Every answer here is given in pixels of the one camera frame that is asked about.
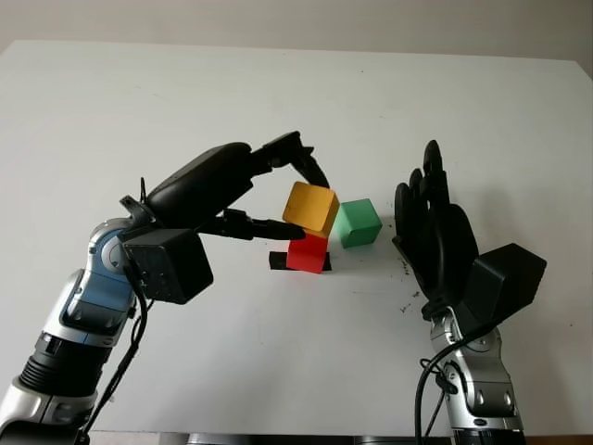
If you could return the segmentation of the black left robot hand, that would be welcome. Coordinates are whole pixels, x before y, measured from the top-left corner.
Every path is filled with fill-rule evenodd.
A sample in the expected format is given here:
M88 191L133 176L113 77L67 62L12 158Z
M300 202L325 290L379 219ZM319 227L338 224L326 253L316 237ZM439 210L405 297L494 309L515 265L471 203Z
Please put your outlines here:
M299 132L286 133L257 150L243 142L216 146L155 187L145 204L168 229L244 240L303 239L305 230L293 223L252 219L231 205L253 187L254 177L287 165L308 184L327 188L329 182L312 153Z

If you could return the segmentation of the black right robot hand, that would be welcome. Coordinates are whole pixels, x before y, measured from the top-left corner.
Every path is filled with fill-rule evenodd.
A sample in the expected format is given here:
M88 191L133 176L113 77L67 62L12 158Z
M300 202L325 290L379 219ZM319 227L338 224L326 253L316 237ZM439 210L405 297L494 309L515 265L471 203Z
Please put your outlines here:
M426 321L463 297L478 247L464 210L450 201L447 173L437 141L428 142L423 166L398 184L393 243L426 296Z

